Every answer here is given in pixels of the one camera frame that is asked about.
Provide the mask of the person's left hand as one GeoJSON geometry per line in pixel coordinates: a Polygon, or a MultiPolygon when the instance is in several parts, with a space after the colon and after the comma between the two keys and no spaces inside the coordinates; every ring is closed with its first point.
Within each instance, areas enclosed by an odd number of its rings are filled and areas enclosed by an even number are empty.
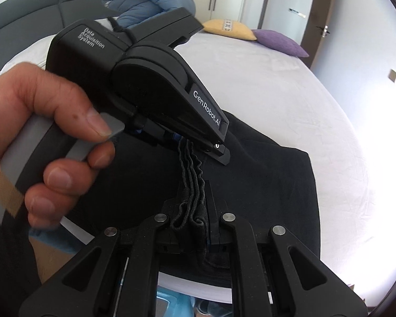
{"type": "Polygon", "coordinates": [[[109,126],[78,85],[23,62],[0,76],[0,160],[32,114],[53,119],[65,134],[95,143],[84,162],[50,162],[42,183],[27,190],[28,222],[50,230],[88,192],[99,170],[111,164],[115,147],[109,126]]]}

